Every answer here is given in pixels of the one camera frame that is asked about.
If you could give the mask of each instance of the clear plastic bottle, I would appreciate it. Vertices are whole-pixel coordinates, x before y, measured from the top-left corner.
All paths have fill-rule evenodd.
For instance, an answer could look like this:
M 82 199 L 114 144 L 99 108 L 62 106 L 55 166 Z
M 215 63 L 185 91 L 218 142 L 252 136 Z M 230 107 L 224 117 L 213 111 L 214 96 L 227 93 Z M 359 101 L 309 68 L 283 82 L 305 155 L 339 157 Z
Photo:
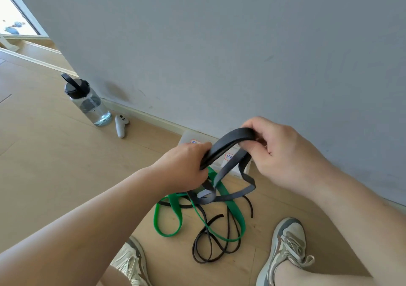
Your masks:
M 61 76 L 67 81 L 65 93 L 91 122 L 101 126 L 111 121 L 110 111 L 87 81 L 80 78 L 72 79 L 66 73 L 62 73 Z

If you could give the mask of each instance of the water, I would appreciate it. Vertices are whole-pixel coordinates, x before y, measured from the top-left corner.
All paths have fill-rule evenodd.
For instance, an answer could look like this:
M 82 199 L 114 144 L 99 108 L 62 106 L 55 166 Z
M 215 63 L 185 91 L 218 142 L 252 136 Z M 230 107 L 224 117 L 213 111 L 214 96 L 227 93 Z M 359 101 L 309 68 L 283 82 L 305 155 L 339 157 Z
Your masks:
M 79 106 L 79 109 L 89 118 L 95 125 L 106 125 L 111 121 L 111 113 L 104 106 L 98 96 L 92 96 L 84 100 Z

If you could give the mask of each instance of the person's left hand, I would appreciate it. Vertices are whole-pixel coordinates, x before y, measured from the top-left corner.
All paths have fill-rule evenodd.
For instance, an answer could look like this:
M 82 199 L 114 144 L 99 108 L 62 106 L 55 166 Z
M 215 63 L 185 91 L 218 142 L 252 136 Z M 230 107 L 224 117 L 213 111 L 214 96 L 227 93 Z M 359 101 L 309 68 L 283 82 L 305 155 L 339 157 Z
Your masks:
M 207 178 L 208 170 L 200 170 L 200 162 L 210 148 L 211 143 L 181 144 L 165 153 L 151 168 L 165 183 L 168 194 L 194 190 Z

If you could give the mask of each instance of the green resistance band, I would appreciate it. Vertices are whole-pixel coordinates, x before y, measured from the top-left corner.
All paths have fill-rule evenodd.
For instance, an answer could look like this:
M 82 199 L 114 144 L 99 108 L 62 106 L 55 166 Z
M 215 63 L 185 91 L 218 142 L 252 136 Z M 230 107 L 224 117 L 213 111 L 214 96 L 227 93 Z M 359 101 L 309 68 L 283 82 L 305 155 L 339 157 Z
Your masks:
M 217 173 L 211 167 L 209 167 L 208 169 L 209 169 L 209 178 L 210 178 L 211 181 L 213 181 L 214 177 L 216 177 Z M 228 195 L 229 194 L 226 187 L 223 185 L 223 183 L 221 181 L 218 182 L 218 184 L 216 186 L 216 189 L 219 191 L 220 195 Z M 173 212 L 175 212 L 175 214 L 176 214 L 176 216 L 177 216 L 177 218 L 179 220 L 178 229 L 175 232 L 171 233 L 171 234 L 165 234 L 160 230 L 159 225 L 158 225 L 158 216 L 159 216 L 159 209 L 160 209 L 161 205 L 159 203 L 156 204 L 155 213 L 154 213 L 154 228 L 155 228 L 156 232 L 158 232 L 163 237 L 175 236 L 180 231 L 180 228 L 182 227 L 183 216 L 182 216 L 182 210 L 181 210 L 180 204 L 179 204 L 179 197 L 182 197 L 182 196 L 187 196 L 187 194 L 186 193 L 174 193 L 174 194 L 169 194 L 168 196 L 161 199 L 161 201 L 165 201 L 166 199 L 169 200 L 171 208 L 172 208 Z M 221 235 L 219 235 L 218 233 L 214 232 L 211 229 L 211 227 L 207 225 L 205 220 L 200 216 L 200 214 L 197 211 L 196 206 L 193 203 L 193 201 L 190 200 L 190 202 L 192 203 L 192 206 L 195 209 L 196 214 L 199 216 L 200 220 L 204 223 L 204 225 L 207 227 L 207 229 L 213 235 L 215 235 L 217 238 L 219 238 L 219 239 L 221 239 L 223 241 L 226 241 L 226 242 L 236 242 L 236 241 L 240 240 L 241 237 L 244 235 L 245 230 L 246 230 L 244 216 L 242 215 L 239 207 L 236 205 L 236 203 L 233 200 L 225 201 L 225 203 L 226 203 L 228 209 L 230 210 L 231 214 L 234 216 L 237 223 L 240 225 L 241 234 L 239 235 L 239 237 L 233 238 L 233 239 L 224 238 Z

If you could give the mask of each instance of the white sneaker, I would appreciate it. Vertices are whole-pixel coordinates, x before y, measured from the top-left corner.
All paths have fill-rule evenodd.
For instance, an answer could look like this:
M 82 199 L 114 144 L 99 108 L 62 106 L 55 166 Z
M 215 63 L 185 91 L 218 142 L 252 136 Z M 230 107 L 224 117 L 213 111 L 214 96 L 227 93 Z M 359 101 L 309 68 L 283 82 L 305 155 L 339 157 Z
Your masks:
M 302 223 L 295 218 L 283 219 L 272 236 L 271 254 L 256 279 L 256 286 L 275 286 L 275 269 L 285 260 L 296 267 L 305 268 L 314 263 L 312 255 L 306 256 L 306 236 Z
M 151 286 L 143 248 L 133 236 L 120 249 L 110 265 L 121 271 L 129 279 L 131 285 Z

